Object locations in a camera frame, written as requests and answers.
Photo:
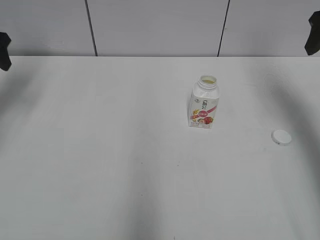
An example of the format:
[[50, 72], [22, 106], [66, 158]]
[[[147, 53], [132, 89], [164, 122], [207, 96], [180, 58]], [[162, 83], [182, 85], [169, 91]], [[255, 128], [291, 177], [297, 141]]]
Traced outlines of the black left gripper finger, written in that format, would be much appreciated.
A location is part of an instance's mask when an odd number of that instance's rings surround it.
[[11, 38], [6, 32], [0, 32], [0, 68], [3, 71], [8, 71], [12, 65], [8, 53], [8, 47], [11, 41]]

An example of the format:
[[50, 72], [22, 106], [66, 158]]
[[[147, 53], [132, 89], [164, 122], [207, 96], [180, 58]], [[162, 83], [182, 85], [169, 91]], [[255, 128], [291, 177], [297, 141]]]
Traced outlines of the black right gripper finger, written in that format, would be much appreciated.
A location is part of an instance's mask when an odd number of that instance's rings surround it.
[[310, 25], [310, 33], [304, 49], [308, 56], [312, 56], [320, 50], [320, 11], [315, 11], [308, 22]]

